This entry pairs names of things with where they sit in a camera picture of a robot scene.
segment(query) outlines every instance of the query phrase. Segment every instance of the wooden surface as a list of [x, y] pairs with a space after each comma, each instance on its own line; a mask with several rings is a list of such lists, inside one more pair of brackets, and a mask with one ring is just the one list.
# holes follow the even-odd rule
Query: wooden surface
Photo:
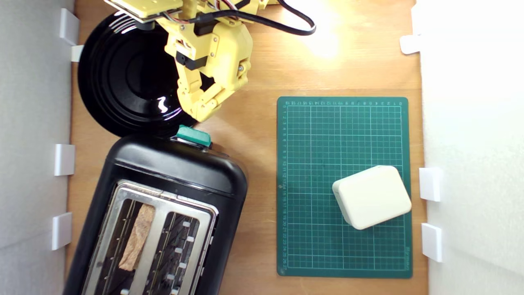
[[[198, 126], [247, 167], [249, 193], [223, 279], [221, 294], [427, 294], [422, 255], [418, 168], [423, 166], [418, 55], [404, 56], [399, 37], [411, 33], [415, 0], [294, 0], [318, 24], [310, 37], [249, 25], [254, 39], [249, 84], [214, 117]], [[77, 0], [80, 42], [113, 10], [102, 0]], [[261, 13], [302, 25], [281, 7]], [[77, 167], [70, 178], [68, 210], [73, 242], [67, 266], [102, 169], [117, 137], [100, 127], [81, 102], [73, 65], [72, 144]], [[276, 272], [276, 102], [279, 96], [406, 96], [409, 99], [413, 191], [414, 272], [409, 280], [280, 277]]]

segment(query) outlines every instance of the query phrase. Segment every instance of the cutting mat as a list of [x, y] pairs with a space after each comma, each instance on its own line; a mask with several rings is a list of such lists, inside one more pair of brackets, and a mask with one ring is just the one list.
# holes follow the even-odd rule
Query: cutting mat
[[331, 190], [340, 178], [393, 165], [411, 196], [408, 100], [281, 97], [277, 112], [278, 273], [410, 278], [411, 213], [356, 230]]

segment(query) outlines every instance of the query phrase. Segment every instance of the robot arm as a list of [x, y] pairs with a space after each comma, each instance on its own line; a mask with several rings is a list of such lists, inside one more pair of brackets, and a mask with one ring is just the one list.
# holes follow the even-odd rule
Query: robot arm
[[[222, 102], [247, 84], [253, 40], [244, 22], [262, 22], [290, 33], [310, 35], [265, 18], [260, 9], [282, 0], [105, 0], [141, 24], [162, 26], [168, 34], [165, 51], [173, 56], [179, 74], [178, 98], [182, 109], [197, 121], [207, 120]], [[200, 73], [214, 79], [202, 89]]]

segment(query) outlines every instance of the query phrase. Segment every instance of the white box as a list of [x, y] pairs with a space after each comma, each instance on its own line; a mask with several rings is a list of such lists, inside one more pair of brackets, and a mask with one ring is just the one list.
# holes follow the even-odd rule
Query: white box
[[333, 183], [344, 220], [365, 229], [411, 210], [411, 200], [398, 170], [375, 166]]

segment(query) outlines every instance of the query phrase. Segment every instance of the white clip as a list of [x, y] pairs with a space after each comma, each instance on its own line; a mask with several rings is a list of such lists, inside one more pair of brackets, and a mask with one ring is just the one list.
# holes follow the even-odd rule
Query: white clip
[[422, 253], [436, 262], [442, 262], [442, 229], [422, 224]]

